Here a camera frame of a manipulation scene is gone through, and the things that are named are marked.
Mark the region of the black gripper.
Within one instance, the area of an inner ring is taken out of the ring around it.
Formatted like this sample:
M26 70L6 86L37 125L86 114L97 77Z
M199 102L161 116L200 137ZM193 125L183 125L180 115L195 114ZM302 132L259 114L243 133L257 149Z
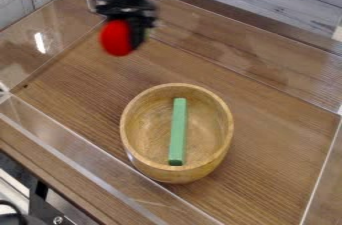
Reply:
M131 45L137 49L145 40L145 25L156 19L156 6L148 0L96 0L96 11L110 19L129 20Z

